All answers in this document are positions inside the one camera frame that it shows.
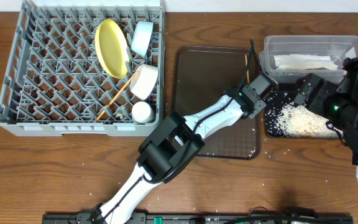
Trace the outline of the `wooden chopstick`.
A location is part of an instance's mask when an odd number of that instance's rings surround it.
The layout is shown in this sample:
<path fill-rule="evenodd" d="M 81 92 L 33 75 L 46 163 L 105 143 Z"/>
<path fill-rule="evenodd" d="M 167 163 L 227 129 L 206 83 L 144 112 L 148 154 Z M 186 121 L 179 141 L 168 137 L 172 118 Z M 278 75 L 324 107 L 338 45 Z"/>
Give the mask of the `wooden chopstick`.
<path fill-rule="evenodd" d="M 248 61 L 248 55 L 244 55 L 245 56 L 245 64 L 246 64 L 246 80 L 247 80 L 247 84 L 250 83 L 250 76 L 249 76 L 249 61 Z"/>
<path fill-rule="evenodd" d="M 131 81 L 136 77 L 136 74 L 133 74 L 128 81 L 125 82 L 125 84 L 122 86 L 122 88 L 114 95 L 112 100 L 103 108 L 102 112 L 98 115 L 98 117 L 95 119 L 94 123 L 97 123 L 102 116 L 106 113 L 107 109 L 120 97 L 122 92 L 130 85 Z"/>

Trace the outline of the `white paper napkin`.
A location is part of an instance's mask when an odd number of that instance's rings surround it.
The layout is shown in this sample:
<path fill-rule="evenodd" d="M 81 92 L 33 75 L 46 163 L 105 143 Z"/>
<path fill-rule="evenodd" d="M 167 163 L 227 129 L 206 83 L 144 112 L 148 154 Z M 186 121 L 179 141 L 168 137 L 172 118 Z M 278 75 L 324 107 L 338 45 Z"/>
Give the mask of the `white paper napkin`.
<path fill-rule="evenodd" d="M 330 56 L 319 55 L 276 55 L 275 65 L 279 70 L 337 70 L 338 66 L 331 60 Z"/>

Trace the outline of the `cream plastic cup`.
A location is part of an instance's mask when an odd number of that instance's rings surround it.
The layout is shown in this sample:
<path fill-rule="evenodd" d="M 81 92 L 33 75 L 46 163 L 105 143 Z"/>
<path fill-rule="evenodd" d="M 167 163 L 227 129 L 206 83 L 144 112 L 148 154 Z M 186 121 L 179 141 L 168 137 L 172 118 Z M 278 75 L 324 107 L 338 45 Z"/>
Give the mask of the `cream plastic cup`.
<path fill-rule="evenodd" d="M 155 113 L 148 103 L 140 101 L 132 107 L 131 117 L 139 124 L 152 123 L 155 120 Z"/>

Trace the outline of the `light blue plastic bowl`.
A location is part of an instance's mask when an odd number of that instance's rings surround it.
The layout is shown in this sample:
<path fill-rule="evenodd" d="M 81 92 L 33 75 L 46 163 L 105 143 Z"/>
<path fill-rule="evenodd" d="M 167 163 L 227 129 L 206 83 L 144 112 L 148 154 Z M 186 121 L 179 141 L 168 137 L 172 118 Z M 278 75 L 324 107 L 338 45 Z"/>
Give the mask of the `light blue plastic bowl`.
<path fill-rule="evenodd" d="M 152 38 L 154 24 L 152 22 L 139 21 L 135 26 L 131 50 L 141 57 L 145 57 Z"/>

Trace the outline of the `yellow plastic plate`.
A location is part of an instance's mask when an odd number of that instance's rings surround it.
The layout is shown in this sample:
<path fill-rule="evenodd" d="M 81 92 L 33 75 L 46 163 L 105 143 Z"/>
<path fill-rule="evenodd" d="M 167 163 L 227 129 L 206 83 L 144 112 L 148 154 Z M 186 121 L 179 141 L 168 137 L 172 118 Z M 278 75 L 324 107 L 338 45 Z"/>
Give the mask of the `yellow plastic plate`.
<path fill-rule="evenodd" d="M 127 42 L 116 22 L 106 19 L 97 26 L 95 49 L 97 58 L 106 73 L 118 79 L 127 75 L 126 63 L 129 63 Z"/>

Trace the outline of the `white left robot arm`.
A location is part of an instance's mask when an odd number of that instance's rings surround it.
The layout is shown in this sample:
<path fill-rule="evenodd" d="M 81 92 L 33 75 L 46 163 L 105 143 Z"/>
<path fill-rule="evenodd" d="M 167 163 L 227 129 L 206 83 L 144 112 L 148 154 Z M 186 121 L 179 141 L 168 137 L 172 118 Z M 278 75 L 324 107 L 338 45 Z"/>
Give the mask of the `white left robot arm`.
<path fill-rule="evenodd" d="M 134 170 L 108 202 L 95 207 L 91 223 L 125 223 L 145 196 L 174 179 L 204 147 L 204 140 L 239 119 L 254 119 L 266 106 L 265 96 L 278 83 L 265 72 L 247 84 L 226 90 L 210 107 L 188 116 L 173 112 L 139 146 Z"/>

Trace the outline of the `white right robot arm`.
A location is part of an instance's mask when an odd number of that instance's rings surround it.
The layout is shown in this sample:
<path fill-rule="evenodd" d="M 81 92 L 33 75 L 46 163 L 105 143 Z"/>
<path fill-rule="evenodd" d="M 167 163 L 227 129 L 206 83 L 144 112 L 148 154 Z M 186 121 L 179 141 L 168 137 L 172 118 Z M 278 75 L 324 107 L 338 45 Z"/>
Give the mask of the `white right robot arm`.
<path fill-rule="evenodd" d="M 327 128 L 352 151 L 358 181 L 358 57 L 346 58 L 342 68 L 346 75 L 338 84 L 314 73 L 298 79 L 294 102 L 327 119 Z"/>

